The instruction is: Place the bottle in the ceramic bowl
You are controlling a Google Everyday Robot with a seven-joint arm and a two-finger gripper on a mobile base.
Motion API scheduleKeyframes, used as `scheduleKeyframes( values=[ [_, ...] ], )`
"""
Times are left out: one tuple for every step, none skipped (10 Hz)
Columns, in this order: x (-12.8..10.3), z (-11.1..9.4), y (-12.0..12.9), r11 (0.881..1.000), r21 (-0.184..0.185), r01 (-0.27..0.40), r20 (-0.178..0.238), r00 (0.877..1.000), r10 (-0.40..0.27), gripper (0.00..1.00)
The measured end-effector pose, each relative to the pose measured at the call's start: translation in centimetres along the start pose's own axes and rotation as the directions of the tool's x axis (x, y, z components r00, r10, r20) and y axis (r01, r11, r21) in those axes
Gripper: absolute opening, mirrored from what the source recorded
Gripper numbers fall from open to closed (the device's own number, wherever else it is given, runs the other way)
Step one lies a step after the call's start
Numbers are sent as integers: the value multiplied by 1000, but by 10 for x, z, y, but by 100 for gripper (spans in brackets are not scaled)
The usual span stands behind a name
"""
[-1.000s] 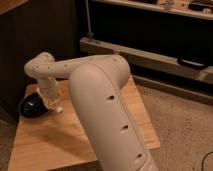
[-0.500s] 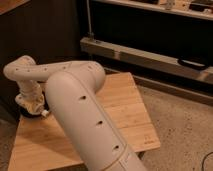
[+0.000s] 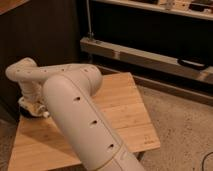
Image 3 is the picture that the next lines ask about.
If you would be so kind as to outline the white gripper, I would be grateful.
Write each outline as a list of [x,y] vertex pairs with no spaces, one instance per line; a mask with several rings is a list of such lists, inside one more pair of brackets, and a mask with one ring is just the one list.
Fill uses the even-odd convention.
[[[38,83],[21,83],[20,84],[22,97],[20,98],[21,104],[36,104],[42,102],[41,85]],[[32,115],[38,114],[36,105],[29,105],[28,110]],[[45,111],[44,104],[39,104],[39,111]]]

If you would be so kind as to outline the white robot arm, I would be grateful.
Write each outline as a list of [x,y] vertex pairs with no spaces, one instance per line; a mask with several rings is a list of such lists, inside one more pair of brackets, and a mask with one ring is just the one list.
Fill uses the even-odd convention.
[[41,104],[88,171],[145,171],[91,97],[102,83],[91,64],[39,67],[24,58],[5,70],[29,105]]

